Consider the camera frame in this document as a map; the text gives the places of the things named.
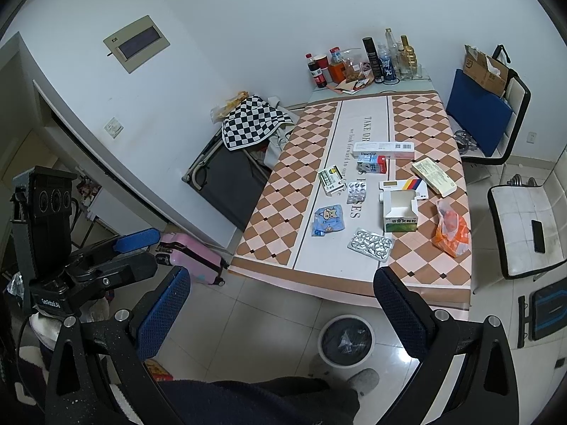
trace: black and white checkered blanket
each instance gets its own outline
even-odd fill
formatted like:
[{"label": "black and white checkered blanket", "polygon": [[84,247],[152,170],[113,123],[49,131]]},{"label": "black and white checkered blanket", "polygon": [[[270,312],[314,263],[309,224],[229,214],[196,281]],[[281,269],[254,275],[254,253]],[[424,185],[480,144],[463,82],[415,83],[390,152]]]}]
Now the black and white checkered blanket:
[{"label": "black and white checkered blanket", "polygon": [[225,118],[222,140],[229,150],[249,147],[270,137],[284,123],[293,123],[289,115],[251,96]]}]

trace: trash can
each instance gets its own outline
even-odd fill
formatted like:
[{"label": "trash can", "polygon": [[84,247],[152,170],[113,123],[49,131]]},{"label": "trash can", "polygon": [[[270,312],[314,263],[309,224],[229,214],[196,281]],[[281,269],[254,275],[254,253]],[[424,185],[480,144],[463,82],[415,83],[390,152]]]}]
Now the trash can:
[{"label": "trash can", "polygon": [[374,344],[372,326],[359,316],[345,314],[325,324],[317,348],[329,366],[347,369],[364,363],[372,354]]}]

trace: foot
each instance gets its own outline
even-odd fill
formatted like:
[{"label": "foot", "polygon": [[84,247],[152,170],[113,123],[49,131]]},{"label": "foot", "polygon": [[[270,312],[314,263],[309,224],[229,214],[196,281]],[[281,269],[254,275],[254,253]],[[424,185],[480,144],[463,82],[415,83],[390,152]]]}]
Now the foot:
[{"label": "foot", "polygon": [[378,386],[380,377],[374,369],[366,368],[352,376],[347,380],[347,385],[358,393],[358,397],[362,398],[368,395]]}]

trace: person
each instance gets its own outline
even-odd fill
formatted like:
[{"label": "person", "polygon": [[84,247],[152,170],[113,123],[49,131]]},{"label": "person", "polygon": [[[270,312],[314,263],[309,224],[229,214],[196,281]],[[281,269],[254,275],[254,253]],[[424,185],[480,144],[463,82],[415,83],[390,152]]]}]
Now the person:
[{"label": "person", "polygon": [[178,380],[159,386],[185,423],[352,425],[359,401],[378,385],[378,373],[366,368],[331,384],[331,376],[326,377],[285,377],[255,384]]}]

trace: plastic bag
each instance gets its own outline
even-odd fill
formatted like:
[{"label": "plastic bag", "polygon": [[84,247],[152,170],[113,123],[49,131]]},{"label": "plastic bag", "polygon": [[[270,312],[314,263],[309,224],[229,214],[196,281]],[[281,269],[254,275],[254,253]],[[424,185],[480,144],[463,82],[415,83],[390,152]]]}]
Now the plastic bag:
[{"label": "plastic bag", "polygon": [[325,236],[326,233],[338,232],[344,228],[341,205],[334,204],[315,211],[311,236]]},{"label": "plastic bag", "polygon": [[321,350],[332,363],[352,366],[364,359],[373,342],[371,330],[364,322],[345,315],[325,330]]},{"label": "plastic bag", "polygon": [[22,281],[22,274],[20,272],[17,272],[12,277],[12,280],[10,280],[8,286],[6,286],[6,291],[20,299],[24,298],[24,282]]},{"label": "plastic bag", "polygon": [[226,116],[238,107],[247,97],[247,91],[240,91],[235,97],[226,101],[226,105],[224,107],[217,106],[214,109],[211,109],[211,121],[216,123],[217,121],[224,120]]},{"label": "plastic bag", "polygon": [[362,49],[352,48],[341,51],[342,63],[345,65],[345,80],[351,81],[365,80],[362,65]]},{"label": "plastic bag", "polygon": [[471,234],[467,222],[452,207],[449,201],[441,199],[437,202],[439,224],[433,238],[440,250],[452,257],[458,257],[471,247]]}]

